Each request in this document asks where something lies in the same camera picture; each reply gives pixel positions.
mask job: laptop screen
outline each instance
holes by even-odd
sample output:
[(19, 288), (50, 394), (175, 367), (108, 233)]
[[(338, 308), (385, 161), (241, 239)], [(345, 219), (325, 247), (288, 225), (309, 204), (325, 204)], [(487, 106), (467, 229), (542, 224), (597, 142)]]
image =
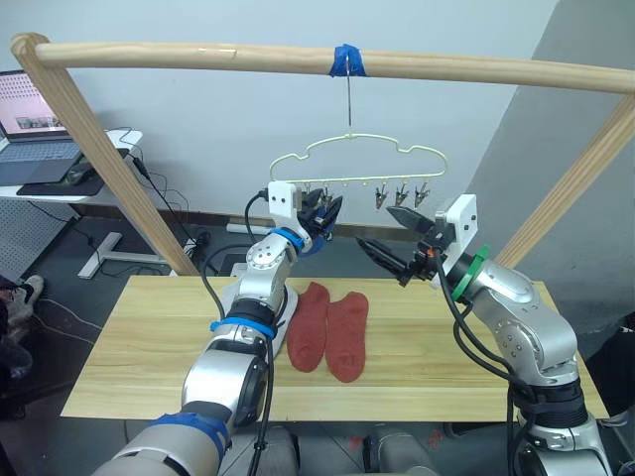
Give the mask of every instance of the laptop screen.
[(23, 71), (0, 72), (0, 123), (9, 139), (65, 134), (65, 127)]

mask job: laptop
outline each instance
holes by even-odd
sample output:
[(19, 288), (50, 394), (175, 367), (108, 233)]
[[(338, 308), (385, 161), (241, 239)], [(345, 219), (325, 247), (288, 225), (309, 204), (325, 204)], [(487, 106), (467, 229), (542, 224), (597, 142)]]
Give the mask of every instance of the laptop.
[(0, 72), (0, 185), (60, 181), (81, 150), (29, 76)]

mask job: gray wall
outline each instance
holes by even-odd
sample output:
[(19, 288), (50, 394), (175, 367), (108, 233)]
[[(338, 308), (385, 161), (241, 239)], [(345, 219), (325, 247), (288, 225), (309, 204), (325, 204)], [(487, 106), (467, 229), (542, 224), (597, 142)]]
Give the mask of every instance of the gray wall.
[[(634, 20), (631, 0), (563, 0), (534, 59), (634, 68)], [(489, 243), (495, 256), (619, 100), (520, 87), (469, 186), (478, 197), (476, 241)], [(634, 159), (632, 141), (518, 266), (547, 282), (577, 332), (609, 326), (633, 310)]]

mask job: mouse pad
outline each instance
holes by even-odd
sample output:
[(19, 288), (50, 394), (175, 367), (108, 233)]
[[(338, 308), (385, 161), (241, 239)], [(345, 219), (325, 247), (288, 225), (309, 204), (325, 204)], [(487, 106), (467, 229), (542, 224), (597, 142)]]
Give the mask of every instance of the mouse pad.
[[(121, 158), (128, 155), (128, 149), (117, 149)], [(79, 162), (86, 162), (86, 157), (82, 156)], [(18, 195), (68, 195), (68, 196), (93, 196), (103, 187), (103, 180), (99, 174), (87, 178), (82, 183), (73, 185), (69, 183), (66, 176), (55, 183), (27, 183), (18, 190)]]

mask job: green ring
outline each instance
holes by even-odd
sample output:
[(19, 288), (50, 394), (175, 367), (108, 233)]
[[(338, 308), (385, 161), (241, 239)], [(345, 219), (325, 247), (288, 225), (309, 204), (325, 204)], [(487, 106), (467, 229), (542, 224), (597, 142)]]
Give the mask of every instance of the green ring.
[(474, 255), (474, 259), (472, 260), (471, 265), (467, 268), (467, 273), (460, 279), (454, 291), (452, 291), (452, 300), (459, 300), (463, 293), (470, 285), (476, 274), (480, 271), (480, 267), (483, 265), (483, 262), (487, 259), (487, 254), (489, 253), (489, 246), (483, 246), (478, 252)]

